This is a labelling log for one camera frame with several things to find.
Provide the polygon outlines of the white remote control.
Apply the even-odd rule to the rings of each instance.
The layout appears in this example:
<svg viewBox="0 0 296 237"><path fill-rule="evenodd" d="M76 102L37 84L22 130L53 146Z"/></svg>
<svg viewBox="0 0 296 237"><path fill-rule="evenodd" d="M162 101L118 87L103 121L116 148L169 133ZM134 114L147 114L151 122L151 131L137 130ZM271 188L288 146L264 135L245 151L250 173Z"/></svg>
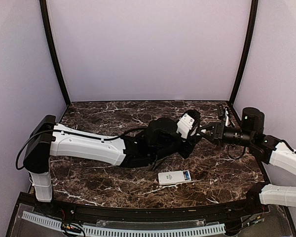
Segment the white remote control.
<svg viewBox="0 0 296 237"><path fill-rule="evenodd" d="M191 182L191 180L186 181L184 179L183 171L184 170L160 172L160 173L158 173L158 182L162 186Z"/></svg>

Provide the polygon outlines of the blue battery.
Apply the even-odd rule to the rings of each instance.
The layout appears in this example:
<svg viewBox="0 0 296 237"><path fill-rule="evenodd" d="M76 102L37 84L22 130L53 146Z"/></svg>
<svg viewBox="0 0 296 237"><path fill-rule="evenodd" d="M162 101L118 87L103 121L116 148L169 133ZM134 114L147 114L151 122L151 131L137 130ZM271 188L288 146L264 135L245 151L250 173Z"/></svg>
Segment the blue battery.
<svg viewBox="0 0 296 237"><path fill-rule="evenodd" d="M183 171L183 175L184 175L184 179L186 181L190 181L191 180L191 176L190 176L190 172L189 171Z"/></svg>

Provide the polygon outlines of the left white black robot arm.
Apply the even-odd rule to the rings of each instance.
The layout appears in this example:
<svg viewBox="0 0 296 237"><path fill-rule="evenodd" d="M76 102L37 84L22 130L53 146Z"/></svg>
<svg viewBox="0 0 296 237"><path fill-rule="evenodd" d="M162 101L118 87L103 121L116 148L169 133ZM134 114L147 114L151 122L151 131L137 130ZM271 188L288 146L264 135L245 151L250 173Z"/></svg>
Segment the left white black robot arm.
<svg viewBox="0 0 296 237"><path fill-rule="evenodd" d="M29 172L41 208L56 215L60 205L53 199L51 156L84 158L124 168L146 167L175 153L187 158L200 141L199 127L200 117L186 112L178 121L158 118L147 127L104 136L71 129L47 115L20 149L25 156L23 165L16 169Z"/></svg>

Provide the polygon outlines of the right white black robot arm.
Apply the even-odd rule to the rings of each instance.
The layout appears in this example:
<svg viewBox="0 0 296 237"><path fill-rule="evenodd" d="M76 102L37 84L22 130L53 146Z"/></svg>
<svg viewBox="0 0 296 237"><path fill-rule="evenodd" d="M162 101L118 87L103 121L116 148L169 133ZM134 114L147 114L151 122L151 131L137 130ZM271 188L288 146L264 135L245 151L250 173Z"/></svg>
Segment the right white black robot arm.
<svg viewBox="0 0 296 237"><path fill-rule="evenodd" d="M201 127L199 134L213 144L242 146L255 159L296 176L296 150L284 139L265 135L263 131L264 113L256 108L246 107L242 111L240 128L226 126L223 122L213 122ZM256 183L247 191L242 210L246 214L253 214L261 205L269 204L296 207L296 187Z"/></svg>

